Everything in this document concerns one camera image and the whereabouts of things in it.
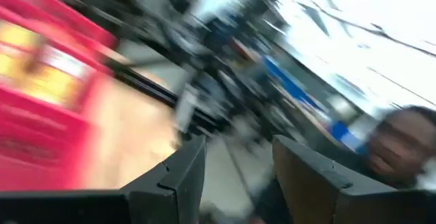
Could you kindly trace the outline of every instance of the concrete floor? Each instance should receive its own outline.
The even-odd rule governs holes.
[[[202,9],[197,8],[197,11],[207,12],[209,11],[208,6],[206,5]],[[161,58],[160,64],[149,67],[148,70],[163,78],[172,90],[180,85],[181,80],[186,75],[180,67],[165,60],[148,47],[123,42],[121,54],[133,60]],[[202,206],[213,204],[230,214],[243,215],[251,209],[251,201],[244,190],[236,168],[232,164],[223,138],[217,137],[209,145]],[[255,148],[254,155],[237,146],[232,146],[232,150],[235,152],[250,192],[257,192],[258,189],[262,188],[262,185],[266,184],[271,173],[270,145],[266,144],[264,147]]]

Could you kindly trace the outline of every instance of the person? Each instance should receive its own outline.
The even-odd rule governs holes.
[[[368,176],[392,187],[436,190],[436,112],[411,106],[389,112],[364,144]],[[276,178],[263,189],[248,224],[290,224]]]

